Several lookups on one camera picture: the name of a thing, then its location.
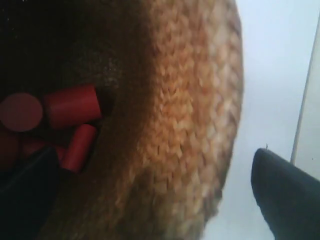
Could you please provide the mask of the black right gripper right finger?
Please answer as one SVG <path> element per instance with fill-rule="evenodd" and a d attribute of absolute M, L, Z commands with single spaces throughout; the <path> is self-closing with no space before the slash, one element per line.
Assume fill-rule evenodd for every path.
<path fill-rule="evenodd" d="M 320 182 L 269 149 L 253 157 L 252 192 L 276 240 L 320 238 Z"/>

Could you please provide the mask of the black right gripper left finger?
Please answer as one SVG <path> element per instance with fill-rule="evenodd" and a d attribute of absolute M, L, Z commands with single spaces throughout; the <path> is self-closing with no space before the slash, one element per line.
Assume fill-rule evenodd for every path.
<path fill-rule="evenodd" d="M 46 146 L 0 177 L 0 238 L 34 240 L 57 196 L 59 159 Z"/>

